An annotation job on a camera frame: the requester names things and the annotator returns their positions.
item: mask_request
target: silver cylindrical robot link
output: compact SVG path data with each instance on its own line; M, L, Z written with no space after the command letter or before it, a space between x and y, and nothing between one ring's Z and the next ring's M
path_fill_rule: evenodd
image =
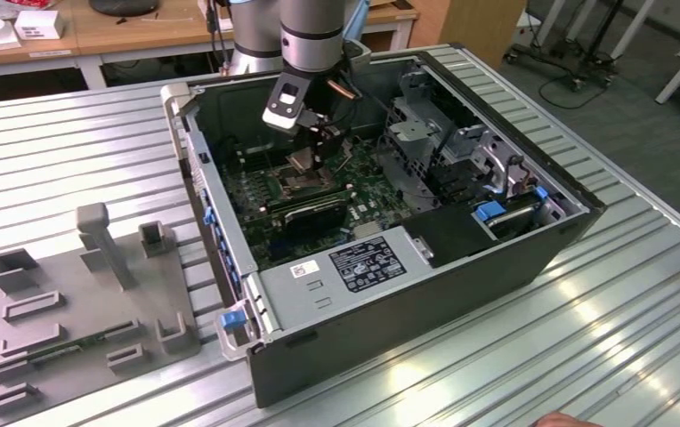
M300 71L331 69L342 57L344 2L282 0L282 56Z
M279 2L252 0L232 3L233 55L231 74L282 68Z

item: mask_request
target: aluminum slotted table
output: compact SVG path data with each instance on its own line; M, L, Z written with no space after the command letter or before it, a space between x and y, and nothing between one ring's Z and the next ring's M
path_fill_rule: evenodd
M680 215L463 50L428 52L609 204L531 285L312 389L258 409L220 354L221 306L163 118L167 82L0 102L0 250L80 244L160 220L180 244L200 354L16 425L528 425L560 409L607 426L680 425Z

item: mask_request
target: power supply label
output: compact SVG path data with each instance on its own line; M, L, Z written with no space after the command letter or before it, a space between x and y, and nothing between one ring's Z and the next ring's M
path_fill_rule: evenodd
M328 254L344 286L359 292L406 273L384 238L372 238Z

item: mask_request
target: wooden desk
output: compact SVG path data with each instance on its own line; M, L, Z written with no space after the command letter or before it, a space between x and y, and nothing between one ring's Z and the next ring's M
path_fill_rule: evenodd
M0 75L79 68L89 89L101 89L107 86L103 64L212 51L196 0L163 0L156 15L127 18L121 24L116 24L117 18L95 12L88 0L61 0L59 10L68 17L65 37L21 42L25 45L20 49L0 51ZM378 6L370 10L363 33L392 32L390 49L404 49L416 17L415 10L402 11L390 4ZM227 49L232 49L232 32L224 32L223 38ZM51 51L71 52L56 59L28 56L31 52Z
M55 9L65 22L60 40L20 40L20 47L0 51L0 75L41 69L75 67L73 57L79 55L76 31L71 11L71 0L56 4ZM20 69L20 63L31 66Z
M420 12L411 47L462 43L492 68L511 44L524 0L407 0Z

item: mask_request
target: motherboard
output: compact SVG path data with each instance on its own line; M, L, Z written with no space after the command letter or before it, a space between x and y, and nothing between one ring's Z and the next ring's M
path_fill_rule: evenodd
M348 138L324 167L303 173L287 158L266 153L221 167L224 188L262 269L387 230L414 213L384 176L379 147L375 139Z

